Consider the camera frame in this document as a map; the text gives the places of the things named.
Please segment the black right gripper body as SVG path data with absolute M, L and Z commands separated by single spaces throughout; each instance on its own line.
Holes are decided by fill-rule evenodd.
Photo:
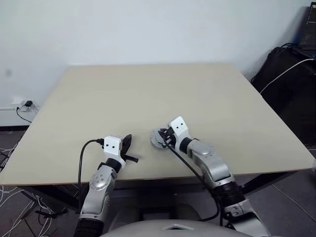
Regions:
M 176 145 L 176 138 L 175 138 L 175 133 L 173 131 L 173 129 L 171 127 L 168 128 L 168 134 L 167 135 L 163 135 L 165 137 L 169 136 L 170 137 L 170 143 L 169 146 L 172 148 L 175 148 Z

